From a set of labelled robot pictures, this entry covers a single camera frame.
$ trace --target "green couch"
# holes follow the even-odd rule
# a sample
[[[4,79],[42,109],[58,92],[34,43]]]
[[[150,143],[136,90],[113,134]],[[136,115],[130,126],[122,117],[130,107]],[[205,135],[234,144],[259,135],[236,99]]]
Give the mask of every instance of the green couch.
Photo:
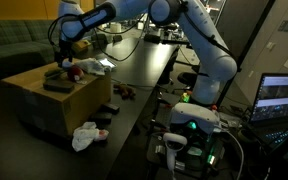
[[[48,28],[52,22],[52,20],[0,20],[0,62],[5,62],[7,64],[5,66],[13,62],[17,66],[23,62],[32,63],[32,59],[39,58],[45,64],[54,62],[53,47],[47,38]],[[58,43],[56,30],[52,39]]]

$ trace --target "laptop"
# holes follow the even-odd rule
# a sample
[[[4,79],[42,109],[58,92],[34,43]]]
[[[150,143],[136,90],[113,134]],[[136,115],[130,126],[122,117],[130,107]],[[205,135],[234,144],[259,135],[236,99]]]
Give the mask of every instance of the laptop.
[[[288,136],[288,74],[262,74],[248,124],[271,148]]]

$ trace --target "black table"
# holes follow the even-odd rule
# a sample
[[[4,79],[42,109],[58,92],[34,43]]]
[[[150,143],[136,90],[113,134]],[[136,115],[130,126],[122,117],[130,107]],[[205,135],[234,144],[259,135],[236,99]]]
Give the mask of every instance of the black table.
[[[124,39],[104,50],[124,58],[136,42],[134,38]],[[101,126],[109,131],[107,141],[93,142],[78,153],[70,141],[23,128],[5,103],[1,95],[5,89],[0,86],[0,179],[106,179],[174,49],[175,46],[140,40],[127,60],[116,62],[113,79],[151,87],[137,88],[135,100],[122,100],[112,92],[111,103],[119,106],[120,112],[113,115],[111,124]],[[86,52],[88,57],[99,53]]]

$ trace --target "laptop screen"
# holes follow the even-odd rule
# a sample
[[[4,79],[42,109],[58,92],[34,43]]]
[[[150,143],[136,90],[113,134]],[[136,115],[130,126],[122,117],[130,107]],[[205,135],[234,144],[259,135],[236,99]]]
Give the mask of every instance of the laptop screen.
[[[288,74],[261,76],[250,123],[288,117]]]

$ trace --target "floor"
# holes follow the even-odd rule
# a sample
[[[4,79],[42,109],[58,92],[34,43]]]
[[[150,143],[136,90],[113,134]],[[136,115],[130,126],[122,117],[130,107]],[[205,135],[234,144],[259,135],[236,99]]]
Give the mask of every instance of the floor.
[[[141,34],[140,30],[132,29],[132,31],[129,31],[127,34],[123,34],[123,38],[127,37],[139,37]],[[189,64],[198,64],[198,58],[196,57],[195,53],[191,49],[187,49],[185,47],[181,47],[181,51],[177,58],[178,61],[186,62]],[[192,71],[190,66],[182,65],[179,63],[176,63],[174,66],[174,71],[171,72],[171,78],[174,80],[173,85],[167,85],[164,86],[169,90],[169,92],[172,91],[175,87],[184,87],[183,84],[179,83],[177,81],[177,75],[180,72],[183,71]],[[148,163],[146,161],[146,151],[145,151],[145,145],[146,145],[146,131],[148,128],[148,123],[151,119],[151,114],[153,111],[152,103],[155,101],[155,94],[152,94],[150,100],[147,103],[146,108],[142,112],[141,118],[137,122],[136,128],[134,128],[134,131],[130,134],[129,138],[127,139],[122,151],[119,154],[119,157],[114,164],[110,175],[108,176],[108,179],[124,179],[124,180],[141,180],[146,179],[147,172],[148,172]],[[242,104],[248,104],[245,97],[243,97],[240,90],[237,88],[237,86],[233,83],[232,86],[229,89],[229,92],[227,93],[226,98],[223,101],[223,106],[227,106],[229,108],[229,105],[235,105],[239,107],[246,107]],[[11,121],[9,121],[9,116],[12,115],[12,112],[10,108],[8,107],[8,104],[4,103],[3,97],[0,96],[0,141],[4,142],[3,144],[0,144],[0,151],[6,152],[6,151],[16,151],[17,149],[20,150],[20,148],[28,148],[31,151],[31,154],[28,154],[27,157],[33,158],[32,162],[40,162],[43,159],[47,159],[47,157],[34,157],[34,151],[38,149],[44,149],[44,151],[52,151],[53,154],[56,154],[55,157],[51,157],[50,159],[55,160],[54,162],[49,162],[50,164],[50,176],[49,179],[58,179],[56,177],[52,177],[51,172],[52,171],[63,171],[63,166],[65,166],[65,163],[74,161],[74,158],[82,158],[80,156],[73,156],[72,153],[67,152],[62,147],[58,148],[49,148],[49,144],[44,141],[39,141],[38,143],[33,144],[31,147],[27,147],[27,140],[32,138],[31,136],[27,135],[23,128],[21,128],[20,123],[17,121],[14,115],[12,115]],[[11,134],[14,136],[20,135],[22,138],[19,140],[14,140],[9,136],[6,136],[4,132],[8,132],[12,129],[17,129],[18,131],[16,134]],[[9,177],[12,173],[14,173],[15,169],[13,166],[21,167],[23,168],[23,171],[20,172],[20,177],[22,179],[26,179],[25,177],[31,177],[32,174],[27,174],[25,171],[26,168],[29,168],[30,166],[34,166],[33,164],[21,164],[20,159],[16,159],[16,157],[8,156],[7,153],[3,153],[3,156],[0,157],[0,179],[3,179],[2,177]],[[38,179],[39,172],[35,172],[35,177]],[[180,174],[176,174],[177,179],[191,179],[188,177],[181,176]],[[92,179],[92,177],[83,177],[81,179]],[[159,179],[172,179],[171,173],[166,169],[160,169],[157,173],[157,180]]]

